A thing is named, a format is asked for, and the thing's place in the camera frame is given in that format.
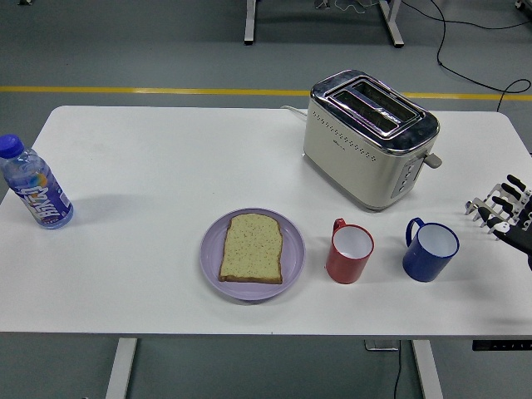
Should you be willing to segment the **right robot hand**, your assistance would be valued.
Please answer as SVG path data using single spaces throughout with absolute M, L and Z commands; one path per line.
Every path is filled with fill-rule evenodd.
M 516 176 L 507 175 L 487 200 L 476 209 L 489 233 L 526 254 L 531 268 L 531 187 Z

